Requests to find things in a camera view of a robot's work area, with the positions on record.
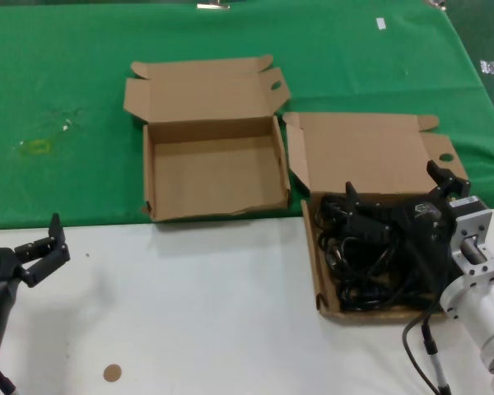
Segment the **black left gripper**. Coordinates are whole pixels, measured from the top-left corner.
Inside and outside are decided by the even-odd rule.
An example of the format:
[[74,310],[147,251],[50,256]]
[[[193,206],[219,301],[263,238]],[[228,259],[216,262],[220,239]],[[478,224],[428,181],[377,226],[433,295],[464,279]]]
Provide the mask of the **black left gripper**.
[[[22,258],[41,258],[24,270]],[[29,287],[37,286],[70,260],[65,234],[58,213],[54,213],[43,239],[13,249],[0,247],[0,282],[24,281]]]

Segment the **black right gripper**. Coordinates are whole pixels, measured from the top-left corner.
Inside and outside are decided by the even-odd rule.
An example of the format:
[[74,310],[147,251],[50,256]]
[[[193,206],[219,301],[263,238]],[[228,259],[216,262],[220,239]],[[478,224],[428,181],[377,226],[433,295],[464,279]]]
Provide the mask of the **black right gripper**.
[[352,183],[346,182],[345,232],[367,243],[389,243],[392,224],[400,238],[401,263],[415,272],[422,287],[439,295],[450,283],[453,262],[451,225],[444,202],[436,197],[467,197],[470,182],[433,160],[427,162],[426,171],[436,184],[429,194],[401,194],[390,199],[389,209],[363,202]]

